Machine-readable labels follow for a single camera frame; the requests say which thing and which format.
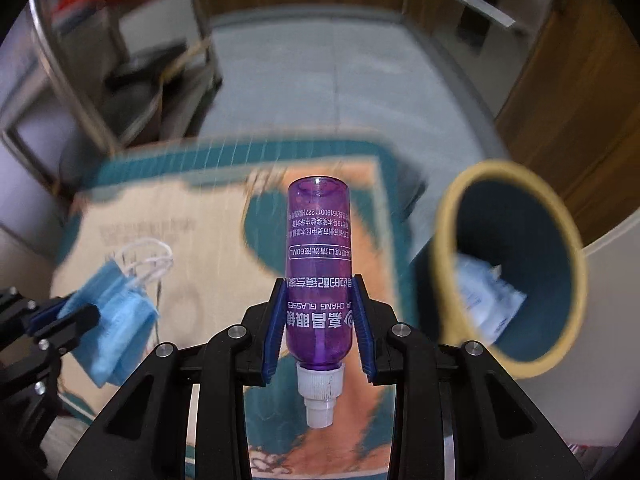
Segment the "blue face mask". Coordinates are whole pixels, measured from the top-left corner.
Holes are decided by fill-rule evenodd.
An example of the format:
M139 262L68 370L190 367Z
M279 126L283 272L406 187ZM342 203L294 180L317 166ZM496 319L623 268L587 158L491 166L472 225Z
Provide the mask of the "blue face mask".
M87 304L98 309L99 319L85 332L73 356L99 388L120 386L140 363L160 314L145 291L159 282L174 264L170 246L142 237L108 257L85 285L70 295L59 318Z

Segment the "white wet wipes pack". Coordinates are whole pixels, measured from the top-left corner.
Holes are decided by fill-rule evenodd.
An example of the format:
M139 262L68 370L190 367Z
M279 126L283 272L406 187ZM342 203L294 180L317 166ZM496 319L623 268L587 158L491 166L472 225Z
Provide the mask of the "white wet wipes pack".
M502 265L457 254L457 285L474 328L485 344L494 344L515 318L527 295L501 277Z

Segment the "teal trash bin yellow rim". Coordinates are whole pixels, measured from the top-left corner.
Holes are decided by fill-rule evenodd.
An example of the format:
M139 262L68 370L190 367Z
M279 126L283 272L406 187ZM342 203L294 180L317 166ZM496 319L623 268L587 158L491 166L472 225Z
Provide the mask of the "teal trash bin yellow rim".
M442 344L483 338L454 276L457 255L467 255L500 266L502 279L526 296L489 347L513 377L547 373L573 347L588 292L582 239L562 200L533 171L500 159L465 169L440 199L427 250Z

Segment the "wooden kitchen cabinets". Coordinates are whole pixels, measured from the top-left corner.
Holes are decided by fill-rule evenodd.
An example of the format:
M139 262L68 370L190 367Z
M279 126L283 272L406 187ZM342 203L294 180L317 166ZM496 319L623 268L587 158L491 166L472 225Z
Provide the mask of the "wooden kitchen cabinets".
M198 0L235 11L337 6L431 36L444 0ZM638 11L613 0L551 0L495 120L514 160L562 197L585 243L639 207Z

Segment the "white refrigerator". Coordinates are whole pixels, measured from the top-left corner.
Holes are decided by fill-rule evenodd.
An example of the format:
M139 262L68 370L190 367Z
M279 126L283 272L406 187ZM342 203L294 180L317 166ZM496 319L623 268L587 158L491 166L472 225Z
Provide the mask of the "white refrigerator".
M584 249L585 321L559 365L518 384L570 444L614 446L639 411L639 214Z

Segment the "teal orange patterned cushion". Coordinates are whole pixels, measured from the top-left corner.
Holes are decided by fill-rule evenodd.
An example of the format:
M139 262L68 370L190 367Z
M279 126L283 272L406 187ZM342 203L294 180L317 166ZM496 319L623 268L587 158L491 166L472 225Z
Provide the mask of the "teal orange patterned cushion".
M51 292L85 284L108 257L142 237L167 243L174 265L149 287L160 319L152 344L204 344L267 300L284 273L286 190L306 174L343 180L352 204L352 266L369 295L416 319L409 231L397 163L363 140L219 141L135 150L96 170L76 198ZM288 352L269 386L245 393L250 466L259 479L382 479L390 458L394 390L346 360L334 425L307 426Z

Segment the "stainless steel shelf rack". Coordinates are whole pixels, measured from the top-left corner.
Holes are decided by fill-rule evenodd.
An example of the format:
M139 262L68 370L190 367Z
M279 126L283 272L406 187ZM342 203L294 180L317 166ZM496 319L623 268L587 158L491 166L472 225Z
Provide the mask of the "stainless steel shelf rack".
M127 148L189 135L222 73L204 0L186 0L194 38L130 48L122 23L166 0L28 0L1 46L1 145L29 177L69 200L84 175ZM109 92L105 76L143 49L185 42L160 75Z

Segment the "black box on shelf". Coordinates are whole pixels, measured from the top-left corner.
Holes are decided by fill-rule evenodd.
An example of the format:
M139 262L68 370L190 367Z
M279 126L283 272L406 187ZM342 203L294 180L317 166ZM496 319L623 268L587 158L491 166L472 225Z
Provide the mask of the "black box on shelf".
M142 82L157 84L163 71L184 52L186 43L175 41L133 53L105 76L104 86L117 92Z

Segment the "stainless steel built-in oven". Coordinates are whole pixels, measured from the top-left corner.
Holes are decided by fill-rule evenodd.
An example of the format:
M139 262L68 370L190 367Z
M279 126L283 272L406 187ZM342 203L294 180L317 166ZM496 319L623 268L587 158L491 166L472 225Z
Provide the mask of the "stainless steel built-in oven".
M498 115L521 75L552 0L404 0L402 13L435 39Z

